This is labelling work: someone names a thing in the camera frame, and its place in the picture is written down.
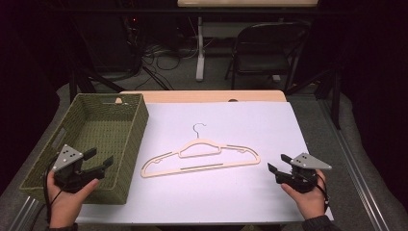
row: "dark background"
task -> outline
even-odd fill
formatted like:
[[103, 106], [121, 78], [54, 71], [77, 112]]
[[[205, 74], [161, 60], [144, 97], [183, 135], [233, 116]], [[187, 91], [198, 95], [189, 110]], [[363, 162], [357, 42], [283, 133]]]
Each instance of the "dark background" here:
[[[361, 15], [350, 19], [317, 18], [299, 60], [295, 81], [313, 77], [336, 61], [344, 64], [342, 92], [352, 101], [363, 146], [390, 191], [408, 208], [408, 179], [404, 170], [408, 161], [405, 146], [408, 142], [408, 7], [405, 2], [321, 1], [322, 9], [359, 10]], [[133, 1], [133, 4], [134, 7], [176, 7], [175, 0], [160, 1], [160, 5], [158, 1]], [[123, 1], [116, 5], [125, 6]], [[155, 25], [151, 27], [155, 30], [146, 29], [145, 33], [170, 48], [177, 48], [177, 27], [182, 34], [191, 33], [185, 29], [189, 28], [186, 18], [155, 16], [138, 20]], [[111, 31], [117, 36], [123, 30], [120, 20], [101, 23], [104, 25], [102, 33]], [[76, 57], [91, 69], [96, 68], [95, 58], [89, 51], [89, 45], [94, 43], [84, 41], [78, 30], [81, 29], [73, 27], [65, 16], [46, 12], [37, 1], [0, 1], [0, 96], [3, 100], [0, 192], [13, 179], [58, 109], [56, 90], [68, 83], [75, 67], [69, 57]], [[126, 42], [125, 34], [112, 40]], [[110, 40], [94, 42], [109, 43]], [[130, 48], [120, 47], [117, 52], [120, 50], [125, 57], [135, 58]], [[118, 69], [137, 67], [135, 60], [120, 64], [114, 61], [117, 59], [112, 54], [103, 63]]]

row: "table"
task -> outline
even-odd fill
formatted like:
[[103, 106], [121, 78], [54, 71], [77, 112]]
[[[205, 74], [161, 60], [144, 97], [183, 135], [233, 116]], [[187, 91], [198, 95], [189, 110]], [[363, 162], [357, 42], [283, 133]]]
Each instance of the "table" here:
[[[319, 0], [178, 0], [179, 7], [184, 8], [315, 8], [318, 5]], [[215, 29], [214, 33], [204, 32], [204, 23], [202, 17], [198, 17], [198, 61], [195, 79], [198, 82], [204, 80], [204, 47], [203, 39], [205, 36], [218, 35], [219, 37], [235, 37], [241, 29], [249, 26], [249, 24], [243, 24], [241, 26], [228, 25], [220, 26]]]
[[[226, 170], [210, 170], [198, 171], [192, 174], [184, 173], [177, 175], [141, 178], [140, 168], [150, 156], [147, 156], [146, 146], [149, 146], [149, 151], [153, 150], [154, 154], [162, 152], [157, 151], [157, 148], [168, 147], [174, 143], [178, 137], [183, 137], [185, 134], [181, 132], [183, 127], [178, 127], [177, 130], [165, 129], [171, 136], [163, 136], [162, 131], [154, 130], [152, 126], [161, 123], [165, 126], [172, 126], [177, 123], [177, 119], [172, 115], [177, 115], [183, 109], [183, 105], [188, 104], [195, 109], [189, 112], [188, 115], [181, 116], [181, 120], [195, 120], [195, 116], [203, 117], [201, 114], [208, 113], [206, 102], [216, 102], [217, 108], [225, 107], [240, 107], [248, 101], [258, 101], [252, 104], [277, 104], [277, 108], [288, 109], [289, 104], [286, 102], [285, 96], [280, 90], [192, 90], [192, 91], [123, 91], [122, 93], [143, 93], [145, 102], [147, 103], [150, 118], [144, 133], [143, 142], [140, 147], [140, 154], [135, 167], [135, 173], [132, 180], [131, 190], [129, 191], [128, 202], [126, 205], [84, 205], [77, 221], [80, 223], [107, 223], [107, 224], [127, 224], [127, 225], [203, 225], [203, 224], [248, 224], [248, 223], [281, 223], [301, 221], [302, 216], [297, 211], [294, 202], [280, 190], [280, 186], [274, 182], [274, 176], [268, 172], [267, 162], [270, 158], [277, 158], [278, 154], [272, 155], [267, 150], [259, 150], [259, 155], [263, 158], [262, 162], [257, 166], [251, 167], [231, 167]], [[234, 103], [227, 102], [230, 99], [242, 102]], [[172, 108], [161, 110], [155, 108], [160, 105], [171, 105]], [[232, 124], [234, 115], [240, 110], [229, 112], [224, 110], [220, 114], [215, 114], [216, 117], [226, 117], [223, 121]], [[255, 122], [260, 122], [257, 119], [259, 116], [267, 115], [268, 119], [278, 118], [295, 121], [295, 123], [285, 124], [293, 127], [294, 136], [291, 133], [291, 140], [286, 141], [287, 150], [293, 153], [292, 148], [297, 148], [297, 151], [307, 150], [304, 139], [301, 136], [300, 129], [294, 117], [293, 111], [288, 115], [280, 115], [278, 110], [272, 112], [269, 110], [262, 110], [261, 113], [243, 113], [253, 118]], [[169, 121], [161, 122], [160, 118], [169, 119]], [[265, 125], [261, 121], [261, 129], [266, 129], [269, 125]], [[241, 127], [228, 127], [228, 133], [234, 135], [239, 134]], [[280, 137], [288, 136], [289, 131], [282, 130], [282, 132], [272, 135], [276, 139], [276, 143]], [[243, 140], [253, 140], [255, 142], [262, 139], [270, 139], [269, 136], [251, 137], [251, 139], [244, 138]], [[160, 141], [160, 145], [148, 145], [147, 141]], [[278, 196], [282, 199], [269, 199]], [[272, 206], [270, 203], [277, 203], [280, 206]]]

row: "woven basket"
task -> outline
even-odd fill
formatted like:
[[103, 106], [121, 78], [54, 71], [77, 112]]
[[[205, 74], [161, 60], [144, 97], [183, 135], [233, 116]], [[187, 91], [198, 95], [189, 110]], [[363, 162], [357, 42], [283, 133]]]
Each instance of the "woven basket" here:
[[125, 204], [147, 119], [141, 94], [78, 94], [20, 190], [43, 202], [42, 173], [64, 144], [80, 152], [96, 147], [82, 169], [102, 165], [111, 156], [114, 164], [85, 203]]

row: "beige hanger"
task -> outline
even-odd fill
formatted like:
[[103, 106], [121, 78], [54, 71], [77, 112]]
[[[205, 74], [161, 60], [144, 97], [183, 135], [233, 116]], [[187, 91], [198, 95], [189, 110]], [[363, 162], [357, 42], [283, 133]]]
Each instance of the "beige hanger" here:
[[[261, 158], [256, 153], [254, 150], [252, 150], [249, 147], [245, 146], [236, 146], [236, 145], [229, 145], [229, 144], [220, 144], [216, 143], [214, 141], [206, 140], [206, 139], [200, 139], [197, 133], [197, 139], [194, 141], [190, 141], [186, 143], [182, 148], [168, 152], [166, 154], [163, 154], [161, 156], [154, 157], [147, 161], [144, 166], [141, 168], [141, 176], [144, 178], [147, 177], [154, 177], [154, 176], [163, 176], [163, 175], [169, 175], [169, 174], [177, 174], [177, 173], [185, 173], [185, 172], [191, 172], [191, 171], [199, 171], [199, 170], [209, 170], [209, 169], [216, 169], [216, 168], [224, 168], [224, 167], [240, 167], [240, 166], [250, 166], [250, 165], [258, 165], [261, 162]], [[189, 149], [190, 147], [198, 144], [207, 144], [212, 147], [215, 147], [215, 151], [210, 151], [210, 152], [203, 152], [203, 153], [195, 153], [193, 155], [183, 155], [183, 152]], [[219, 164], [211, 164], [211, 165], [204, 165], [204, 166], [195, 166], [195, 167], [178, 167], [175, 169], [170, 169], [170, 170], [164, 170], [164, 171], [156, 171], [156, 172], [146, 172], [147, 168], [151, 164], [158, 164], [162, 159], [173, 156], [173, 155], [178, 155], [179, 158], [184, 159], [184, 158], [195, 158], [195, 157], [200, 157], [200, 156], [209, 156], [209, 155], [218, 155], [222, 152], [222, 149], [233, 149], [237, 150], [241, 153], [244, 152], [249, 152], [251, 153], [255, 159], [254, 160], [248, 160], [248, 161], [237, 161], [237, 162], [231, 162], [231, 163], [219, 163]]]

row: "white tabletop surface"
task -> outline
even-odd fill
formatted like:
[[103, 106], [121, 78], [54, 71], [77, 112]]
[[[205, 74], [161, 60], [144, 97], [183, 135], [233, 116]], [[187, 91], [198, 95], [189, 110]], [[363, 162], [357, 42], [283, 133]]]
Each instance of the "white tabletop surface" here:
[[[307, 152], [290, 103], [147, 104], [149, 120], [125, 205], [84, 205], [79, 223], [248, 224], [302, 221], [295, 203], [275, 183], [267, 163], [289, 172], [280, 160]], [[151, 158], [196, 139], [247, 146], [261, 157], [255, 166], [229, 167], [142, 178]], [[333, 218], [331, 211], [327, 215]]]
[[315, 7], [319, 0], [178, 0], [179, 7]]

